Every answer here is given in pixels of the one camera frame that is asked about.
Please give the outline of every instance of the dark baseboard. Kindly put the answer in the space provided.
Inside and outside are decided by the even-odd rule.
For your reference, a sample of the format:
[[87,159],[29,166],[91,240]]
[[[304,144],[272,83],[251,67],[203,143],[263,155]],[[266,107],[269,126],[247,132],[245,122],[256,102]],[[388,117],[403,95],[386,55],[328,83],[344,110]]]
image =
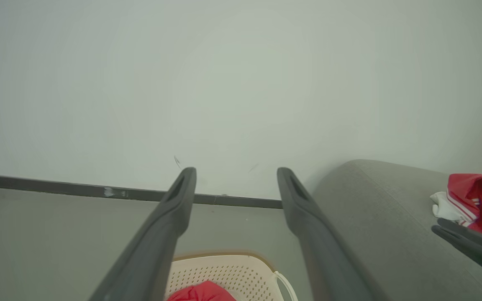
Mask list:
[[[65,194],[68,196],[92,196],[94,198],[155,202],[160,201],[165,194],[165,191],[82,185],[1,176],[0,188]],[[282,201],[280,200],[241,198],[236,196],[210,196],[208,194],[195,194],[194,203],[282,209]]]

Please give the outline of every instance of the red and white clothing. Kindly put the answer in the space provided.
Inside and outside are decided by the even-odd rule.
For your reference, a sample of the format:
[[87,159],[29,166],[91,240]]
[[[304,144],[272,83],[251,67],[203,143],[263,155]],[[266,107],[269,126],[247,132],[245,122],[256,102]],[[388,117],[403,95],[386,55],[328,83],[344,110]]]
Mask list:
[[436,203],[436,217],[455,221],[482,233],[482,175],[454,173],[449,176],[447,191],[431,196]]

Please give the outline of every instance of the scuff mark on wall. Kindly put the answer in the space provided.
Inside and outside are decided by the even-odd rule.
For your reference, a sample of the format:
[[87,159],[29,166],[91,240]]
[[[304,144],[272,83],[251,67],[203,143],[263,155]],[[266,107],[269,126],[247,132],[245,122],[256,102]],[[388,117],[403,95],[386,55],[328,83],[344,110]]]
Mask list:
[[179,165],[179,160],[178,160],[178,158],[176,158],[176,156],[174,156],[174,162],[176,162],[176,164],[178,164],[178,167],[179,167],[180,170],[181,170],[182,167]]
[[111,187],[104,187],[103,188],[103,195],[104,196],[114,196],[115,193],[113,192],[113,189]]
[[259,163],[256,163],[254,166],[252,166],[252,168],[249,169],[249,173],[250,173],[254,168],[258,167],[258,165],[260,165],[260,164],[259,164]]

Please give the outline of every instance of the red item in basket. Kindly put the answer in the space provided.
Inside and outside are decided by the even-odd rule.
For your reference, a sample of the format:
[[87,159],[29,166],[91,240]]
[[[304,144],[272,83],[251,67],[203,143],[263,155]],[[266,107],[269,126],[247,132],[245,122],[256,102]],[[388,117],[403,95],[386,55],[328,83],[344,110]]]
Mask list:
[[167,301],[236,301],[225,289],[211,281],[189,286],[172,294]]

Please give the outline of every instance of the white cloth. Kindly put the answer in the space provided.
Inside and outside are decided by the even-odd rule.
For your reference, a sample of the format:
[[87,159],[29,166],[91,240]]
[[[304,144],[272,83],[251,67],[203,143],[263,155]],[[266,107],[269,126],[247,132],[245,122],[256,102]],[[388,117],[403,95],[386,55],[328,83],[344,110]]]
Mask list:
[[445,191],[436,192],[431,196],[431,200],[436,203],[433,205],[433,214],[435,217],[448,219],[465,227],[470,224],[470,222],[467,221],[468,218],[465,217],[461,210],[448,200]]

